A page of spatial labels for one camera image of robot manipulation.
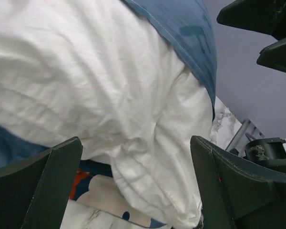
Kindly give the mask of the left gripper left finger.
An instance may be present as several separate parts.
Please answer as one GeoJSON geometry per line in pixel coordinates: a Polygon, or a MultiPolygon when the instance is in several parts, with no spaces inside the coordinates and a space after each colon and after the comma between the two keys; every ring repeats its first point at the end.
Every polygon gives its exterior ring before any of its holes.
{"type": "Polygon", "coordinates": [[[0,168],[0,229],[58,229],[82,156],[73,137],[0,168]]]}

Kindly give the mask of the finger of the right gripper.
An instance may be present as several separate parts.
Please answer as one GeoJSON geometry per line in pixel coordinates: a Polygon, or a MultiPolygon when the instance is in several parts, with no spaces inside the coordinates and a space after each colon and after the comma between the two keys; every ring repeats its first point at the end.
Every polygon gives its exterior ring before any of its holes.
{"type": "Polygon", "coordinates": [[[236,0],[220,10],[217,22],[281,40],[286,38],[286,0],[236,0]]]}
{"type": "Polygon", "coordinates": [[[286,73],[286,38],[265,47],[256,63],[286,73]]]}

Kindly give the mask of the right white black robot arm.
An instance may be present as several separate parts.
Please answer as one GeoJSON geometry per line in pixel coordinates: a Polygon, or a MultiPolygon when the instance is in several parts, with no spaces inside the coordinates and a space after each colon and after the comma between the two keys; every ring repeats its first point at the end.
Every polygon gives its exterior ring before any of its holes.
{"type": "MultiPolygon", "coordinates": [[[[286,0],[236,0],[221,9],[217,22],[274,37],[276,42],[260,52],[256,63],[286,73],[286,0]]],[[[286,139],[266,138],[248,119],[226,151],[286,173],[286,139]]]]}

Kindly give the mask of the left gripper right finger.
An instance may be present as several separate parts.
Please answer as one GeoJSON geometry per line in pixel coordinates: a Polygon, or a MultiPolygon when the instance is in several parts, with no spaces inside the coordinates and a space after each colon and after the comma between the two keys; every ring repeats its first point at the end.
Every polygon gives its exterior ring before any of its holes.
{"type": "Polygon", "coordinates": [[[190,142],[205,229],[286,229],[286,174],[200,136],[190,142]]]}

